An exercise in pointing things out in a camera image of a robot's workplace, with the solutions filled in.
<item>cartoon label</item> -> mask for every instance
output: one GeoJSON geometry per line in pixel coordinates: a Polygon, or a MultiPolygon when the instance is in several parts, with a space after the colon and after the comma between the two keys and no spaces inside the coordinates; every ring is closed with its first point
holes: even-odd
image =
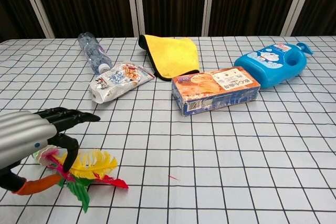
{"type": "Polygon", "coordinates": [[[233,68],[213,74],[214,80],[225,90],[231,90],[252,83],[242,72],[233,68]]]}
{"type": "Polygon", "coordinates": [[[284,65],[283,56],[290,49],[291,47],[287,45],[275,44],[256,52],[250,52],[247,57],[258,61],[267,68],[281,68],[284,65]]]}
{"type": "Polygon", "coordinates": [[[116,71],[114,72],[111,77],[110,77],[110,81],[113,83],[113,84],[120,84],[123,82],[123,80],[125,79],[125,76],[124,74],[122,73],[122,71],[116,71]]]}

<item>robotic hand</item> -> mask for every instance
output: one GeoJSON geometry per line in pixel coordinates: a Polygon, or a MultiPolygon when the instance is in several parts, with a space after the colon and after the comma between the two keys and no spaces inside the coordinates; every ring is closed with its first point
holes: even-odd
{"type": "Polygon", "coordinates": [[[0,116],[0,187],[19,195],[46,190],[61,180],[58,174],[36,181],[27,181],[11,172],[21,160],[48,144],[66,148],[68,155],[63,171],[67,172],[78,154],[76,139],[60,132],[83,122],[97,122],[91,113],[53,108],[37,113],[19,111],[0,116]]]}

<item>green feather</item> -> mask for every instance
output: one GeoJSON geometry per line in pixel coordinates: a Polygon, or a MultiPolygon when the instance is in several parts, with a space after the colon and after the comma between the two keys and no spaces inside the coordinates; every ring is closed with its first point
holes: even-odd
{"type": "Polygon", "coordinates": [[[75,180],[76,180],[76,183],[79,183],[79,184],[81,184],[81,185],[83,185],[83,186],[85,186],[85,187],[88,187],[89,185],[91,185],[92,183],[93,183],[93,179],[87,179],[87,178],[77,178],[77,177],[75,177],[74,176],[74,178],[75,178],[75,180]]]}
{"type": "Polygon", "coordinates": [[[34,152],[34,153],[32,154],[32,156],[33,156],[34,159],[36,158],[37,154],[38,154],[38,152],[34,152]]]}
{"type": "Polygon", "coordinates": [[[89,194],[86,191],[86,187],[80,183],[74,183],[67,181],[67,187],[72,192],[73,195],[77,197],[78,200],[82,202],[82,208],[84,212],[87,212],[89,208],[89,194]]]}
{"type": "Polygon", "coordinates": [[[62,178],[62,179],[57,183],[57,185],[59,185],[60,187],[63,187],[63,186],[64,186],[64,181],[65,181],[65,179],[62,178]]]}

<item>bottle label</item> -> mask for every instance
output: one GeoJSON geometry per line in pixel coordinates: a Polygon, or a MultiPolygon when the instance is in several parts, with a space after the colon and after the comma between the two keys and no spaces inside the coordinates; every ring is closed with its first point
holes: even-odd
{"type": "Polygon", "coordinates": [[[267,68],[281,68],[284,65],[284,54],[290,49],[291,47],[287,45],[275,44],[256,52],[250,52],[247,57],[258,61],[267,68]]]}

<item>orange box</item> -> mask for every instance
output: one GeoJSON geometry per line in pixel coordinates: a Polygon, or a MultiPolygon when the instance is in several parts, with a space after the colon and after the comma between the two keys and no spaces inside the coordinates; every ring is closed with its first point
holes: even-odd
{"type": "Polygon", "coordinates": [[[260,84],[242,67],[174,77],[172,92],[184,116],[257,98],[260,84]]]}

